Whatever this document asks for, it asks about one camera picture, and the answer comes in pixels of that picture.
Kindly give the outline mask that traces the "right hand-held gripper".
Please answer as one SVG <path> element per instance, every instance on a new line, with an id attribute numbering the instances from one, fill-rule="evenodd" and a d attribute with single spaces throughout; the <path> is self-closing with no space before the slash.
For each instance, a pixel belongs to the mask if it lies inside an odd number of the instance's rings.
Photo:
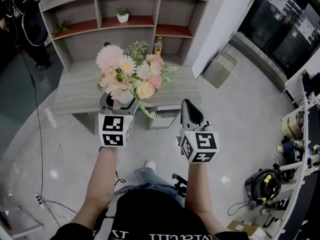
<path id="1" fill-rule="evenodd" d="M 206 111 L 197 103 L 181 103 L 178 146 L 190 164 L 209 163 L 220 151 L 219 134 L 214 131 Z"/>

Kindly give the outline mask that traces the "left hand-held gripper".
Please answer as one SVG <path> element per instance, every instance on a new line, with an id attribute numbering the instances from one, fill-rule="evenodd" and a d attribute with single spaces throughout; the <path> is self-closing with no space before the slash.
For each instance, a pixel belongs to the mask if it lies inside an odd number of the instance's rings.
<path id="1" fill-rule="evenodd" d="M 130 103 L 120 103 L 118 110 L 113 110 L 114 100 L 109 93 L 104 93 L 99 100 L 98 133 L 103 147 L 125 147 L 133 132 L 134 116 L 138 103 L 133 98 Z"/>

